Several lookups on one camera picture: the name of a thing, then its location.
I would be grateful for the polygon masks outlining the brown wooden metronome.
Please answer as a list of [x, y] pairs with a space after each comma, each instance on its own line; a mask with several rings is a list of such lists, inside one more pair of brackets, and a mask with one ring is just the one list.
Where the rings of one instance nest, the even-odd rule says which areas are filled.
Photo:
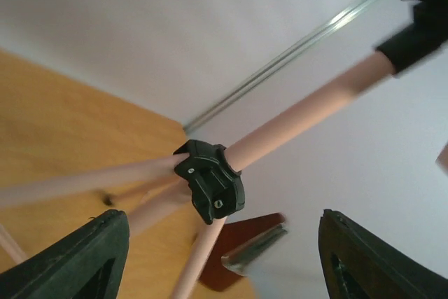
[[287, 234], [287, 219], [281, 213], [224, 225], [199, 282], [215, 292], [228, 290], [247, 275], [250, 265]]

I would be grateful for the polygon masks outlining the clear plastic metronome cover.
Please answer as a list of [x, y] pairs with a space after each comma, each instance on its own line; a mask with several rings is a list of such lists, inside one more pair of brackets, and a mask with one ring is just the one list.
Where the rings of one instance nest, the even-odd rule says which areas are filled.
[[246, 243], [225, 253], [221, 257], [221, 263], [225, 269], [239, 276], [246, 276], [252, 264], [287, 234], [288, 228], [285, 223], [274, 225]]

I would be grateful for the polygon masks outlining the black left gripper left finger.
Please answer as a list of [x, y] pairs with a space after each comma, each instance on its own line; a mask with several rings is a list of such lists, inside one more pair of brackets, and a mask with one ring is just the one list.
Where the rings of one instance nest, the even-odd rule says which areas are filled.
[[1, 273], [2, 298], [117, 298], [130, 246], [125, 212], [109, 209]]

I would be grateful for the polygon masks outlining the pink music stand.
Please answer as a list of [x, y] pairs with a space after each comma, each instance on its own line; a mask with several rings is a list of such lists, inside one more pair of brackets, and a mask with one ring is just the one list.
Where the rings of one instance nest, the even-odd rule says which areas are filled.
[[343, 109], [385, 78], [427, 58], [446, 41], [447, 0], [414, 0], [412, 22], [371, 55], [229, 147], [190, 140], [169, 157], [10, 186], [1, 190], [1, 206], [135, 181], [144, 186], [164, 186], [158, 196], [127, 216], [128, 232], [138, 235], [185, 202], [192, 202], [206, 228], [172, 292], [173, 298], [187, 298], [225, 220], [244, 207], [243, 169]]

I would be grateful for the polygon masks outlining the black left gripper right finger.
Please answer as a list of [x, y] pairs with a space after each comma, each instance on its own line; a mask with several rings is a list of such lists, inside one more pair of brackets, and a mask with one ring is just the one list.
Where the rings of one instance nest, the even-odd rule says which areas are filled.
[[340, 211], [326, 209], [318, 251], [330, 298], [446, 298], [447, 279]]

